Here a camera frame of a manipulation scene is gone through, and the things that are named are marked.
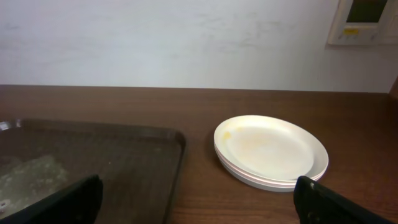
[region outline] table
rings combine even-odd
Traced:
[[[250,187],[213,149],[222,121],[259,114],[306,129],[326,147],[320,183],[398,222],[398,110],[383,93],[0,86],[0,118],[40,118],[176,128],[187,139],[171,223],[298,223],[293,193]]]

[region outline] wall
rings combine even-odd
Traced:
[[[325,47],[338,0],[2,0],[0,83],[388,92],[398,49]]]

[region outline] wood grain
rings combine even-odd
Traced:
[[[393,84],[391,88],[390,95],[398,100],[398,77],[396,82]]]
[[[187,138],[172,223],[299,223],[292,193],[255,189],[221,166],[213,131],[243,114],[314,134],[330,165],[320,183],[398,222],[397,106],[388,94],[66,86],[0,86],[0,118],[141,124]]]

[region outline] black tray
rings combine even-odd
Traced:
[[[173,129],[44,120],[0,123],[0,218],[88,176],[104,184],[96,223],[167,223],[185,152]]]

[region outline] device screen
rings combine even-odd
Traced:
[[[353,0],[347,22],[379,22],[387,0]]]

